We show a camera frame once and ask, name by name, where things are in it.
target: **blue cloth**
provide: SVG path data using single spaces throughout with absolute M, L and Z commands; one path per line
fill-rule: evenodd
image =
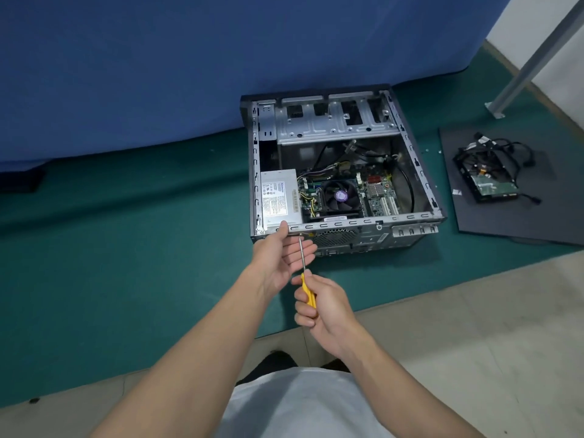
M 239 96 L 465 68 L 509 0 L 0 0 L 0 170 L 240 127 Z

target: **screwdriver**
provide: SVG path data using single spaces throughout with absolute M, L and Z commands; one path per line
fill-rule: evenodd
M 317 299 L 314 297 L 314 293 L 308 288 L 308 286 L 306 285 L 306 283 L 304 281 L 304 272 L 306 271 L 306 263 L 304 262 L 304 251 L 302 249 L 302 238 L 301 237 L 298 238 L 298 242 L 300 243 L 300 256 L 302 257 L 303 272 L 302 272 L 302 275 L 300 275 L 302 277 L 302 289 L 308 295 L 307 304 L 316 309 L 317 308 Z

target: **black pants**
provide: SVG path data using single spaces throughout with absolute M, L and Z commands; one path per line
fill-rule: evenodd
M 242 380 L 239 380 L 235 385 L 249 383 L 250 381 L 257 380 L 259 377 L 268 375 L 272 372 L 277 372 L 279 370 L 286 370 L 291 367 L 298 367 L 296 362 L 292 359 L 290 355 L 281 350 L 270 353 L 265 357 L 261 363 L 259 363 L 255 369 L 253 369 L 249 375 L 247 375 Z M 349 372 L 345 363 L 341 360 L 334 360 L 328 364 L 322 366 L 323 369 L 330 370 L 340 370 L 341 372 Z

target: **cooling fan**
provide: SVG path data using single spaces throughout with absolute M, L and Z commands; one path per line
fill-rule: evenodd
M 324 202 L 323 212 L 327 215 L 353 215 L 361 209 L 357 187 L 348 181 L 327 181 L 321 186 Z

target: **power supply label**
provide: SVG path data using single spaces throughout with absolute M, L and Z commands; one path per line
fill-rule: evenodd
M 288 214 L 284 182 L 262 183 L 262 207 L 264 217 Z

